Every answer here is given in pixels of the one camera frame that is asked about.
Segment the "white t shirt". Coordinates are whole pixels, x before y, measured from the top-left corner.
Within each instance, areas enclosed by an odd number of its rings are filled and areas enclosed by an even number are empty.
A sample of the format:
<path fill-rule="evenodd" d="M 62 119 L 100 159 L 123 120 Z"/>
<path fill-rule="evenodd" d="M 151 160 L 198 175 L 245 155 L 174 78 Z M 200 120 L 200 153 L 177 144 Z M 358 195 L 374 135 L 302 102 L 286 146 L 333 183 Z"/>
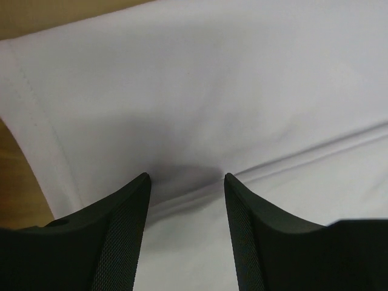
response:
<path fill-rule="evenodd" d="M 236 290 L 223 179 L 387 217 L 386 1 L 155 1 L 1 42 L 1 119 L 55 218 L 139 174 L 135 290 Z"/>

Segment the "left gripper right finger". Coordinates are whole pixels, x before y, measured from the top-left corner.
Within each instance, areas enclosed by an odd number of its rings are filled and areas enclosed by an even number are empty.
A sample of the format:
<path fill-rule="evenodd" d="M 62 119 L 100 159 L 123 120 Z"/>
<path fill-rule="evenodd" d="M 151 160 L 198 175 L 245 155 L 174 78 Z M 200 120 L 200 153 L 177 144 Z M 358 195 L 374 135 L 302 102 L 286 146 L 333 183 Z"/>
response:
<path fill-rule="evenodd" d="M 224 178 L 240 290 L 386 290 L 387 221 L 299 218 Z"/>

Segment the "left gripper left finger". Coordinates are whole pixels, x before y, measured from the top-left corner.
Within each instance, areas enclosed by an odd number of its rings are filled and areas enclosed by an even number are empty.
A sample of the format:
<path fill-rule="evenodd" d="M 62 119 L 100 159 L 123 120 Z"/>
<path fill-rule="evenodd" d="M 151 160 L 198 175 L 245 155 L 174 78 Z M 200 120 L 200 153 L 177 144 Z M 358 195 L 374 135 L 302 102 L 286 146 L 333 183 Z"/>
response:
<path fill-rule="evenodd" d="M 132 290 L 150 192 L 142 173 L 46 226 L 1 229 L 1 289 Z"/>

